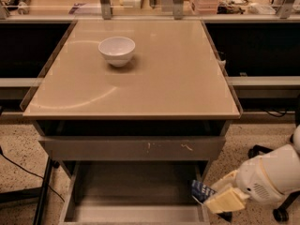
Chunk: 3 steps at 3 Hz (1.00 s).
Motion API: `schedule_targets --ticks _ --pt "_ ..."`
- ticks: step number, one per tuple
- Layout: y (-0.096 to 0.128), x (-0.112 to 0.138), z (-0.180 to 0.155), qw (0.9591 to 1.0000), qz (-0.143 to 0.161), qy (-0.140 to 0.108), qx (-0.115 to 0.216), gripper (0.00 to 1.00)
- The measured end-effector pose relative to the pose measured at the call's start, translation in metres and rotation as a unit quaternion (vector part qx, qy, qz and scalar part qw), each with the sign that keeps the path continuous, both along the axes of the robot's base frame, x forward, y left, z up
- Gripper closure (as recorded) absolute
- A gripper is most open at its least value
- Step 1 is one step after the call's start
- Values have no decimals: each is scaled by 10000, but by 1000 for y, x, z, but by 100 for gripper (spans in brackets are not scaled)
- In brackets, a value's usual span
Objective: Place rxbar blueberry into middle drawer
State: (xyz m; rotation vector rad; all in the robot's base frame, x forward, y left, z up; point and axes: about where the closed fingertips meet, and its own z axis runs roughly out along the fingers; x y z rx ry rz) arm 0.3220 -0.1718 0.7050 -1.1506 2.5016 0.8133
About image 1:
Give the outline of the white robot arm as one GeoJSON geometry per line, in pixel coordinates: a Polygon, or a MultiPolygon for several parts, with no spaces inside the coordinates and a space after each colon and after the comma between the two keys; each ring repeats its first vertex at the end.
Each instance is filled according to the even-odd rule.
{"type": "Polygon", "coordinates": [[[300,126],[286,144],[264,155],[258,155],[219,179],[216,191],[204,205],[214,213],[246,208],[248,200],[260,204],[282,201],[286,195],[300,190],[300,126]]]}

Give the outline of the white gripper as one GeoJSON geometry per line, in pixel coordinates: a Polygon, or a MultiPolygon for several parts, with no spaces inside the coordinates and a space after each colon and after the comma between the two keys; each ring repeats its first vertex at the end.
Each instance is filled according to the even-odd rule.
{"type": "Polygon", "coordinates": [[[210,197],[204,205],[213,214],[220,214],[245,209],[249,196],[253,201],[262,204],[277,203],[284,198],[270,180],[263,166],[262,156],[245,161],[238,170],[231,171],[217,180],[211,189],[221,191],[227,186],[235,186],[235,183],[238,188],[226,188],[210,197]]]}

